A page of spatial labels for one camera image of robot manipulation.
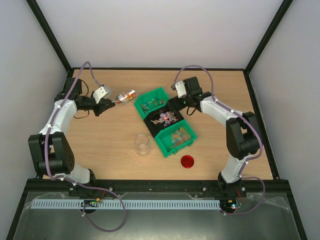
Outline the black bin with swirl lollipops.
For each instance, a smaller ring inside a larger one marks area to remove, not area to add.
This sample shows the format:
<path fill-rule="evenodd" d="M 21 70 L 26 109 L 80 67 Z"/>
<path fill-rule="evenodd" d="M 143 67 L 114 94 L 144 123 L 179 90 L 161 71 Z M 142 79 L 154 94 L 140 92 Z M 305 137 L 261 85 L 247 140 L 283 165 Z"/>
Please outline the black bin with swirl lollipops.
<path fill-rule="evenodd" d="M 150 112 L 143 121 L 152 137 L 155 138 L 162 130 L 182 120 L 184 120 L 184 117 L 178 110 L 165 105 Z"/>

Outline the silver metal scoop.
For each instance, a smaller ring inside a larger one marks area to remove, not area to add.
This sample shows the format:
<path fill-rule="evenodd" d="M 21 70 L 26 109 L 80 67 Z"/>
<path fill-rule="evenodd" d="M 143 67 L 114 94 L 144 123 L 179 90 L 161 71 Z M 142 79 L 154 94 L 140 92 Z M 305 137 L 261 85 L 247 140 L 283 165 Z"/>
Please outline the silver metal scoop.
<path fill-rule="evenodd" d="M 138 96 L 138 92 L 135 90 L 129 90 L 127 92 L 122 92 L 115 97 L 114 102 L 116 104 L 126 104 Z"/>

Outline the green bin with lollipops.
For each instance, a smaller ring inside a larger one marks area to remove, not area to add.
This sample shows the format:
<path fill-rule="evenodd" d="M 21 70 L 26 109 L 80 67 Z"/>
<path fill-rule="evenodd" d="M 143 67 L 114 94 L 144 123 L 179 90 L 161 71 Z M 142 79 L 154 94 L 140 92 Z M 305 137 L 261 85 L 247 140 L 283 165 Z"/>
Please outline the green bin with lollipops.
<path fill-rule="evenodd" d="M 156 88 L 137 97 L 134 106 L 144 120 L 152 111 L 166 105 L 170 99 L 163 87 Z"/>

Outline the green bin with gummy candies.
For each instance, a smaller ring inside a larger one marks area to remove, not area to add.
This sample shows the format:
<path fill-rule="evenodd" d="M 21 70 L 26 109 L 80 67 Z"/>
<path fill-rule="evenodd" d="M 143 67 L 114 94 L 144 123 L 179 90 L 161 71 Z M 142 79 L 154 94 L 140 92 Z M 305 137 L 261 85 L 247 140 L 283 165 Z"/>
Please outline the green bin with gummy candies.
<path fill-rule="evenodd" d="M 163 156 L 167 158 L 185 147 L 190 147 L 197 138 L 191 126 L 183 119 L 161 130 L 156 135 L 155 142 Z"/>

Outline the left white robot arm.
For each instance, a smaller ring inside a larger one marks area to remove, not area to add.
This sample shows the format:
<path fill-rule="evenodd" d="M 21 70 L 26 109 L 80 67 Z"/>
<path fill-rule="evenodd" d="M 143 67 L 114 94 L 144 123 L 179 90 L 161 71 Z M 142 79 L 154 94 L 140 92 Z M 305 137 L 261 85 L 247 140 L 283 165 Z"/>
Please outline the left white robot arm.
<path fill-rule="evenodd" d="M 54 98 L 52 114 L 38 134 L 28 138 L 28 146 L 35 172 L 53 180 L 68 181 L 74 186 L 96 184 L 91 169 L 76 163 L 66 138 L 70 123 L 78 111 L 93 112 L 99 116 L 116 104 L 110 100 L 112 91 L 101 84 L 91 95 L 83 95 L 82 80 L 69 77 Z"/>

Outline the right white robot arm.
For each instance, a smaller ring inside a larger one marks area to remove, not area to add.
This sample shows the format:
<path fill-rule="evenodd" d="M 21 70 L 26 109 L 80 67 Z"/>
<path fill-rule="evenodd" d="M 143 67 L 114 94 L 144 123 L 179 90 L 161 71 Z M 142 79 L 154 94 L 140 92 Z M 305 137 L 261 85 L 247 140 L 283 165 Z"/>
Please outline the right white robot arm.
<path fill-rule="evenodd" d="M 261 133 L 255 114 L 241 112 L 224 104 L 211 91 L 203 92 L 197 77 L 175 81 L 171 88 L 177 96 L 168 101 L 170 107 L 187 107 L 207 114 L 225 127 L 229 157 L 218 174 L 217 188 L 221 195 L 229 196 L 242 188 L 242 172 L 250 160 L 259 158 L 263 150 Z"/>

